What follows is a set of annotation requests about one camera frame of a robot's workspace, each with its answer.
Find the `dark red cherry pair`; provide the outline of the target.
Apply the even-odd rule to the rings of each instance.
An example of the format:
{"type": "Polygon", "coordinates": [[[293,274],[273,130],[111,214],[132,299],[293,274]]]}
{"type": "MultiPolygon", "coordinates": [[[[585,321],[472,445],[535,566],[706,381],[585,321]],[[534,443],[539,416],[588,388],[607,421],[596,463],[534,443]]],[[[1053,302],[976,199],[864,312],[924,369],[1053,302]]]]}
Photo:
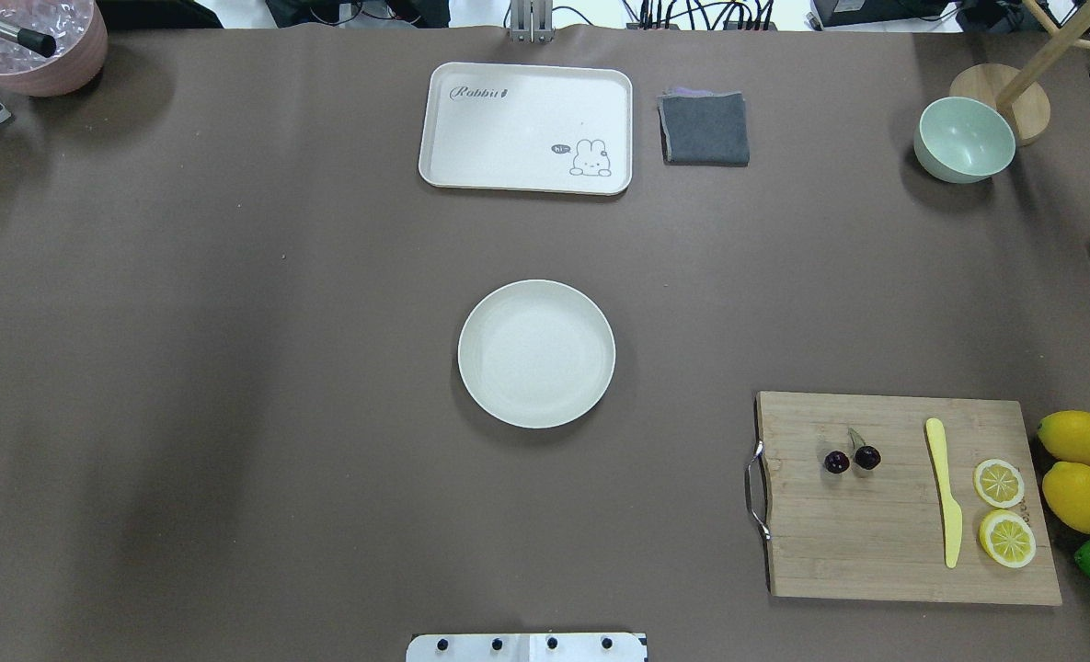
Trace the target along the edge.
{"type": "Polygon", "coordinates": [[[873,471],[879,468],[884,461],[880,449],[867,443],[863,435],[855,428],[848,428],[847,433],[848,440],[850,440],[850,449],[828,452],[822,460],[823,469],[829,474],[843,474],[852,466],[864,471],[873,471]]]}

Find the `white rabbit tray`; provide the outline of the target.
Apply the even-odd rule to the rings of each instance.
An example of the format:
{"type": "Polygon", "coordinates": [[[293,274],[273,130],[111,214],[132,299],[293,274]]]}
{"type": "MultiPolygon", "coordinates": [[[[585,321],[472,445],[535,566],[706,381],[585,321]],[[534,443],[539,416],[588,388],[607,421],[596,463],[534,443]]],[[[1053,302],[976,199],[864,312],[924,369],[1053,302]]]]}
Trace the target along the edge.
{"type": "Polygon", "coordinates": [[[633,110],[616,70],[444,63],[429,76],[419,174],[438,188],[620,194],[633,110]]]}

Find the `round white plate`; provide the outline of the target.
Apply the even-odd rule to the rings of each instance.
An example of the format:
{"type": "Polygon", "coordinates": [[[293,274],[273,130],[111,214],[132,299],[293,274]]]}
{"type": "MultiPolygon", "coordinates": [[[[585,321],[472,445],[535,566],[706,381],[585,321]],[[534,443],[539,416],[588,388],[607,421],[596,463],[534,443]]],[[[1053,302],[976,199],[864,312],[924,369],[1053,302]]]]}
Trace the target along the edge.
{"type": "Polygon", "coordinates": [[[608,390],[617,346],[588,294],[553,280],[521,280],[483,297],[462,324],[456,361],[481,409],[526,430],[586,416],[608,390]]]}

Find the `grey folded cloth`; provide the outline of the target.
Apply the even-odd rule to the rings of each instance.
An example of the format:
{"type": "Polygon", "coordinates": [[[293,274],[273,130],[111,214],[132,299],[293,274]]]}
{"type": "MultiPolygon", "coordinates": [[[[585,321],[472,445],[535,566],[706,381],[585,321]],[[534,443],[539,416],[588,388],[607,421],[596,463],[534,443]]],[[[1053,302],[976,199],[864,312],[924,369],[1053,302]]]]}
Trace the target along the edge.
{"type": "Polygon", "coordinates": [[[666,163],[730,167],[751,163],[741,92],[673,88],[658,97],[658,113],[666,163]]]}

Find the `bamboo cutting board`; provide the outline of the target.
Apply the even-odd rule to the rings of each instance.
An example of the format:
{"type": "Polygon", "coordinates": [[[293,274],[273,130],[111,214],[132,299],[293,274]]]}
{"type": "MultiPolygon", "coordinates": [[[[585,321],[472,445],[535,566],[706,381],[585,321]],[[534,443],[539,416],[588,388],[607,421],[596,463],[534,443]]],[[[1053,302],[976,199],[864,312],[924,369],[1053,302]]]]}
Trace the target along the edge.
{"type": "Polygon", "coordinates": [[[777,598],[915,600],[1000,606],[1059,606],[1061,587],[1037,486],[1027,425],[1015,401],[903,395],[756,394],[770,591],[777,598]],[[954,497],[962,508],[957,568],[944,565],[938,507],[924,421],[946,428],[954,497]],[[823,469],[850,449],[848,428],[877,447],[873,471],[823,469]],[[1015,507],[1034,532],[1025,568],[1004,568],[978,544],[990,507],[974,494],[974,465],[1012,462],[1027,494],[1015,507]]]}

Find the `yellow plastic knife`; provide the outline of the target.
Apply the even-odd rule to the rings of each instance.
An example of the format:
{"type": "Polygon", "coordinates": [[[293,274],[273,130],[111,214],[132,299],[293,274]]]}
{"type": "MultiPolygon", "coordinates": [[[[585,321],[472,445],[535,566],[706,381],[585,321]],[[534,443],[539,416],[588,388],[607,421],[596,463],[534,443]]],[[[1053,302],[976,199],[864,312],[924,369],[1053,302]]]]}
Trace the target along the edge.
{"type": "Polygon", "coordinates": [[[948,569],[954,569],[959,563],[962,545],[962,508],[952,490],[946,428],[938,418],[927,418],[924,435],[938,490],[944,565],[948,569]]]}

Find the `mint green bowl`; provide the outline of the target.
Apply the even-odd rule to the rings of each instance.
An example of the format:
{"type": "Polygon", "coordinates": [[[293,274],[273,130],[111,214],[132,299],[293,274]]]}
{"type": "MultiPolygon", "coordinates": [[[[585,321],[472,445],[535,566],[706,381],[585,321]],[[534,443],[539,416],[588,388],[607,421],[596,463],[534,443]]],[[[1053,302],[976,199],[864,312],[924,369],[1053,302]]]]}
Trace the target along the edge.
{"type": "Polygon", "coordinates": [[[970,184],[1010,166],[1018,143],[997,110],[969,97],[941,97],[915,127],[913,151],[924,171],[945,183],[970,184]]]}

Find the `lemon slice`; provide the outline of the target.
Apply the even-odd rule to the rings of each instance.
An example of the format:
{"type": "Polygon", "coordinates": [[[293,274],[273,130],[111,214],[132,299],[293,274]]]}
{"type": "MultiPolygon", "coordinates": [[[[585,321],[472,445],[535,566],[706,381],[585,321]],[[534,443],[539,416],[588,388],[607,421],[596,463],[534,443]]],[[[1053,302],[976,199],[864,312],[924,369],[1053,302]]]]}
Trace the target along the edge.
{"type": "Polygon", "coordinates": [[[978,498],[991,508],[1019,506],[1027,494],[1024,476],[1002,458],[986,458],[974,465],[972,486],[978,498]]]}
{"type": "Polygon", "coordinates": [[[995,508],[982,517],[978,528],[978,544],[988,556],[1004,566],[1019,569],[1036,557],[1034,532],[1024,517],[995,508]]]}

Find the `wooden cup stand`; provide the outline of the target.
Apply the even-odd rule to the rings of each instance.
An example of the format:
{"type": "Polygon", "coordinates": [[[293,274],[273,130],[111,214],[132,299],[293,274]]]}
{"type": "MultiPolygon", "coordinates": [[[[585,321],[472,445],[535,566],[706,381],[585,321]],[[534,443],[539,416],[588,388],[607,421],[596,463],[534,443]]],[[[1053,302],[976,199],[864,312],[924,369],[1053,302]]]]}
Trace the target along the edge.
{"type": "Polygon", "coordinates": [[[1027,146],[1045,133],[1050,124],[1050,101],[1040,79],[1071,47],[1090,50],[1090,1],[1079,7],[1062,26],[1049,17],[1036,1],[1024,8],[1047,33],[1047,41],[1020,70],[1001,63],[974,64],[950,84],[952,97],[968,97],[990,106],[1012,127],[1016,145],[1027,146]]]}

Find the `yellow lemon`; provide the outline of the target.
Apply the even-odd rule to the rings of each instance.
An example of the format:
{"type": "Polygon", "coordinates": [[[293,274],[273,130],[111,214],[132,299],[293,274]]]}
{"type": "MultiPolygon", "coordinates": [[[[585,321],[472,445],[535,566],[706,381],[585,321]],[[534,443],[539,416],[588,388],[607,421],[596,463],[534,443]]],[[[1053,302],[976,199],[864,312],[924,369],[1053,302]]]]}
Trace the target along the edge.
{"type": "Polygon", "coordinates": [[[1042,447],[1057,460],[1090,466],[1090,412],[1053,412],[1040,420],[1036,433],[1042,447]]]}
{"type": "Polygon", "coordinates": [[[1058,461],[1042,477],[1050,511],[1074,531],[1090,535],[1090,465],[1058,461]]]}

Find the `pink bowl with ice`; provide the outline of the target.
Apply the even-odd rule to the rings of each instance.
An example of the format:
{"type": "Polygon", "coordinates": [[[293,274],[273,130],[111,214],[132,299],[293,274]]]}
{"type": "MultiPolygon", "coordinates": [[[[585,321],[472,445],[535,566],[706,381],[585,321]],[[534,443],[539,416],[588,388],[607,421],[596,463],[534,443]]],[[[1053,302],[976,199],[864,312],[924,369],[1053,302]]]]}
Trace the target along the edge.
{"type": "Polygon", "coordinates": [[[102,71],[109,33],[95,1],[0,1],[0,87],[57,97],[102,71]]]}

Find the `black metal muddler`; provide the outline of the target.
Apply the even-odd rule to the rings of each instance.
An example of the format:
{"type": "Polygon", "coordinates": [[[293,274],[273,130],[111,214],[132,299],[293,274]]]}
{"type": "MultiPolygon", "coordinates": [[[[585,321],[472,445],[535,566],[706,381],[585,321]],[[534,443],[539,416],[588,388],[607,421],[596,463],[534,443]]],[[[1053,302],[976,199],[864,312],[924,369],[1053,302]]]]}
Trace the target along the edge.
{"type": "Polygon", "coordinates": [[[52,35],[26,29],[26,27],[10,24],[3,19],[0,19],[0,38],[9,43],[16,43],[23,49],[34,51],[44,58],[50,58],[57,51],[56,38],[52,35]]]}

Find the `aluminium frame post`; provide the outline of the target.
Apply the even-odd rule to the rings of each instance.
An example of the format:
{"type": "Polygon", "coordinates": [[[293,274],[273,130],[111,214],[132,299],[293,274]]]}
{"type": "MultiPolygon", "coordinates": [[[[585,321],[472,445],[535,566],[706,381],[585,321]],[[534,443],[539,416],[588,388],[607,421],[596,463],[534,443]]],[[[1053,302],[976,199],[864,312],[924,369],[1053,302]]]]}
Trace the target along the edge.
{"type": "Polygon", "coordinates": [[[556,36],[552,0],[511,0],[508,38],[512,43],[550,43],[556,36]]]}

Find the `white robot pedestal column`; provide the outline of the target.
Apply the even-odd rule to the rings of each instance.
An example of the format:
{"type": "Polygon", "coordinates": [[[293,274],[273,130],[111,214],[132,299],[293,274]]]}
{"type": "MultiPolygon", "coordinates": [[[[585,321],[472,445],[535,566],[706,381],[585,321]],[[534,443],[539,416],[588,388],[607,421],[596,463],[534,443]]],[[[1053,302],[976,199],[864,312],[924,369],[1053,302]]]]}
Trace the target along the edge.
{"type": "Polygon", "coordinates": [[[405,661],[647,661],[643,633],[427,633],[405,661]]]}

